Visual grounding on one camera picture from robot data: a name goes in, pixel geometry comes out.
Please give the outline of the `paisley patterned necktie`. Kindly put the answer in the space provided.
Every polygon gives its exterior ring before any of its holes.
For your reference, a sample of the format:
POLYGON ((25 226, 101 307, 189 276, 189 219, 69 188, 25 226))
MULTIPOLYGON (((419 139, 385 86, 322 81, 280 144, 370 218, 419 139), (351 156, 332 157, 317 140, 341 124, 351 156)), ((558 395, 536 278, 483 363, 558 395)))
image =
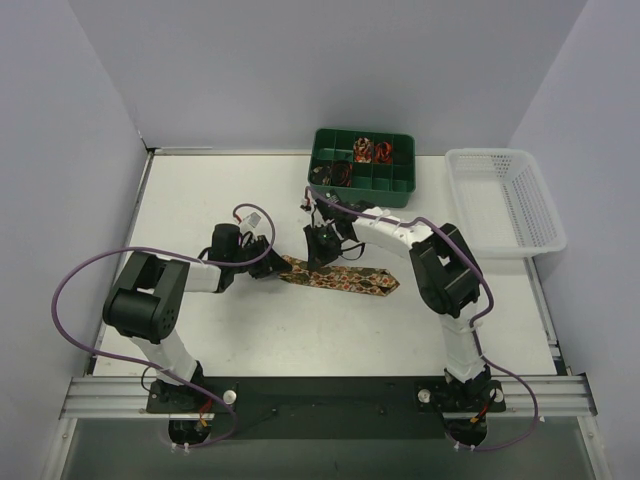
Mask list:
POLYGON ((324 266, 310 271, 307 262, 285 255, 291 266, 279 278, 289 284, 311 288, 387 297, 400 286, 400 282, 384 268, 324 266))

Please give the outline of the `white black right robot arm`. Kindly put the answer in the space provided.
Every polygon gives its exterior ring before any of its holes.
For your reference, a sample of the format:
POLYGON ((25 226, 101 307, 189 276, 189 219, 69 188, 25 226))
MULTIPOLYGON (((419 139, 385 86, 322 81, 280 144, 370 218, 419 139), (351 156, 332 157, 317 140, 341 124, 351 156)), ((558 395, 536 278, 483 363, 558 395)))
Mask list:
POLYGON ((421 299, 439 316, 449 391, 465 400, 488 391, 490 368, 475 327, 484 277, 457 227, 403 221, 368 202, 346 205, 335 193, 306 199, 302 209, 312 217, 304 228, 311 271, 342 256, 348 241, 359 249, 375 245, 408 260, 421 299))

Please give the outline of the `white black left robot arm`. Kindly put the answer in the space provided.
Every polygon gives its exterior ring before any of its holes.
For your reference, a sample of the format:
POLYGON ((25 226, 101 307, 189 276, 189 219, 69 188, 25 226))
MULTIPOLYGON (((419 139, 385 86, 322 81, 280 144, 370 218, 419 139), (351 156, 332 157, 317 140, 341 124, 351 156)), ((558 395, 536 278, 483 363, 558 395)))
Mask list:
POLYGON ((104 303, 103 321, 131 339, 154 364, 162 389, 180 388, 178 378, 201 386, 201 365, 176 330, 184 294, 221 294, 244 273, 262 279, 291 271, 265 236, 219 224, 196 263, 132 253, 104 303))

